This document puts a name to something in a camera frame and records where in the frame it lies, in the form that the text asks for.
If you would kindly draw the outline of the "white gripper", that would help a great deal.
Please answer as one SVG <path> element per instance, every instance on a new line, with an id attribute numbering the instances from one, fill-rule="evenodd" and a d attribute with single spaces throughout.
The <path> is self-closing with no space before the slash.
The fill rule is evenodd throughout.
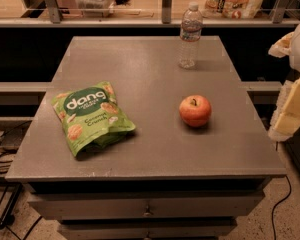
<path id="1" fill-rule="evenodd" d="M 289 55 L 290 67 L 300 72 L 300 23 L 294 34 L 290 32 L 273 44 L 268 54 L 282 58 Z M 300 78 L 286 80 L 281 87 L 276 109 L 270 120 L 268 136 L 277 142 L 291 138 L 300 128 Z"/>

